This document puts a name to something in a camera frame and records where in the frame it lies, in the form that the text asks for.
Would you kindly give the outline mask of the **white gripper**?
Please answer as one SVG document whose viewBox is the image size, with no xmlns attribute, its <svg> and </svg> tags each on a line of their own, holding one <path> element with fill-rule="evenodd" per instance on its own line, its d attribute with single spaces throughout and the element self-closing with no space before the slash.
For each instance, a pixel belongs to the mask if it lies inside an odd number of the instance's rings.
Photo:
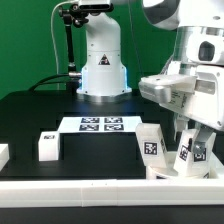
<svg viewBox="0 0 224 224">
<path fill-rule="evenodd" d="M 143 98 L 178 113 L 173 119 L 174 138 L 188 128 L 188 118 L 196 121 L 196 136 L 192 140 L 194 154 L 206 151 L 213 129 L 224 131 L 223 67 L 199 65 L 191 74 L 143 77 L 139 89 Z"/>
</svg>

